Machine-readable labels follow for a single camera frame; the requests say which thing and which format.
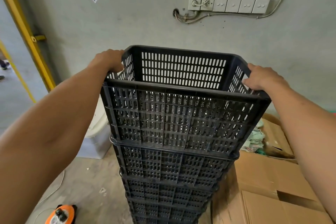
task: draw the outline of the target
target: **gray wall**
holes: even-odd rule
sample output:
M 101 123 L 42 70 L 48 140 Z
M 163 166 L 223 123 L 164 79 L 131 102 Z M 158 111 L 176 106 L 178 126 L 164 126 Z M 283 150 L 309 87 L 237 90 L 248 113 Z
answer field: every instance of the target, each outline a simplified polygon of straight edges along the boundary
M 174 8 L 188 0 L 28 0 L 48 38 L 53 62 L 68 78 L 95 53 L 133 44 L 241 55 L 271 66 L 301 94 L 336 110 L 336 2 L 284 0 L 269 18 L 206 18 L 182 25 Z
M 32 60 L 30 52 L 28 51 L 26 44 L 23 41 L 20 32 L 18 31 L 18 28 L 16 27 L 16 24 L 13 21 L 10 12 L 8 11 L 4 0 L 0 0 L 0 39 L 3 42 L 7 52 L 12 57 L 12 60 L 23 80 L 27 83 L 27 86 L 35 100 L 38 101 L 43 98 L 46 94 L 48 94 L 48 91 L 34 64 L 34 61 Z M 4 93 L 5 88 L 3 88 L 2 91 L 1 103 L 3 102 L 4 104 L 9 104 L 9 102 L 11 102 L 12 105 L 22 104 L 19 102 L 19 98 L 7 98 Z M 28 93 L 25 90 L 22 92 L 23 94 L 27 94 L 28 97 Z

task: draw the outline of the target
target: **concrete floor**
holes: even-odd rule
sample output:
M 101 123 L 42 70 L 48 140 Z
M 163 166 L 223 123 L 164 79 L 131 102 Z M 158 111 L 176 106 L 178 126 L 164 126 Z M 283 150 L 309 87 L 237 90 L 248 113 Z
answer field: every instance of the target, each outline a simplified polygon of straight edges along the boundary
M 60 184 L 62 174 L 50 185 L 42 199 L 53 192 Z M 101 188 L 106 192 L 99 193 Z M 63 184 L 49 199 L 43 202 L 31 214 L 27 224 L 44 224 L 59 204 L 76 204 L 78 215 L 76 223 L 80 224 L 132 224 L 125 190 L 119 176 L 119 165 L 113 147 L 102 160 L 75 158 L 66 168 Z M 199 224 L 210 224 L 210 210 L 200 217 Z
M 33 105 L 33 102 L 11 67 L 7 70 L 0 69 L 0 75 L 6 77 L 0 82 L 1 135 L 9 125 Z

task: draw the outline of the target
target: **person's right arm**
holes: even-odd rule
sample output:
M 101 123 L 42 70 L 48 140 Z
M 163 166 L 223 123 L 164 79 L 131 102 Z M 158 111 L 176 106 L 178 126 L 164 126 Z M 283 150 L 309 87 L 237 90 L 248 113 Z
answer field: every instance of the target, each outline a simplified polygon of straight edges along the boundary
M 252 72 L 243 83 L 270 96 L 305 178 L 336 220 L 336 117 L 292 90 L 271 68 L 248 66 Z

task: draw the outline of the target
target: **stack of black crates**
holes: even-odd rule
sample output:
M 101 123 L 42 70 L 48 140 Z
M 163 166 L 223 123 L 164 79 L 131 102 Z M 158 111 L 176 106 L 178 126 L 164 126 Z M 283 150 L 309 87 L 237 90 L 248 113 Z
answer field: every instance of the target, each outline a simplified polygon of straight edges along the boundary
M 194 224 L 271 100 L 237 55 L 131 46 L 101 90 L 133 223 Z

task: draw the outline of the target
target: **electrical outlet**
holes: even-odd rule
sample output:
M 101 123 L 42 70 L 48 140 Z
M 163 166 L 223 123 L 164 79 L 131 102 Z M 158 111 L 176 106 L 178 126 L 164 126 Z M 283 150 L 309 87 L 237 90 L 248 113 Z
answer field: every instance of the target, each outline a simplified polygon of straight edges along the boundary
M 206 4 L 201 6 L 201 11 L 212 11 L 213 8 L 213 2 L 215 0 L 209 0 Z
M 255 0 L 241 0 L 238 13 L 250 14 Z
M 213 12 L 225 12 L 228 0 L 215 0 L 213 3 Z
M 237 13 L 241 0 L 227 0 L 226 13 Z
M 255 0 L 252 13 L 253 14 L 266 13 L 269 3 L 270 0 Z
M 202 0 L 189 0 L 189 4 L 188 4 L 188 10 L 190 11 L 199 11 L 201 9 L 200 6 L 193 6 L 193 1 L 196 1 L 197 4 L 201 4 Z

